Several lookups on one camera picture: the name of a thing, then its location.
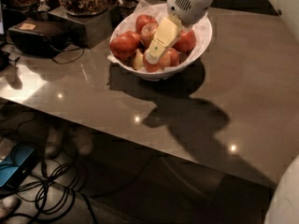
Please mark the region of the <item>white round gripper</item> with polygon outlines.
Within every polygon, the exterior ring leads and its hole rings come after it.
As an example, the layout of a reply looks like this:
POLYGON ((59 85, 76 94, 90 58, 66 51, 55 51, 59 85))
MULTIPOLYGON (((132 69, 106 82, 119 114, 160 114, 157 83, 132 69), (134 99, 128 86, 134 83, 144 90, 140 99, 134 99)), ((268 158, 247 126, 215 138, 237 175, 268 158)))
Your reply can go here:
POLYGON ((149 48, 146 61, 156 64, 179 39, 182 24, 185 26, 199 22, 206 14, 213 0, 167 0, 170 15, 162 18, 149 48))

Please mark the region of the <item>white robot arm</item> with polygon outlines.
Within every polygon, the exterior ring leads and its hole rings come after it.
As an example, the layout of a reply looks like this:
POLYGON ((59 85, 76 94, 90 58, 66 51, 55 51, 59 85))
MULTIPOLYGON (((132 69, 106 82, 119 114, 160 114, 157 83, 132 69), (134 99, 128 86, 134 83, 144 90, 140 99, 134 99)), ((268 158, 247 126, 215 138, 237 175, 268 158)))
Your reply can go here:
POLYGON ((184 28, 190 28, 199 22, 211 6, 213 0, 167 0, 166 15, 145 52, 146 61, 156 64, 164 56, 166 50, 179 39, 184 28))

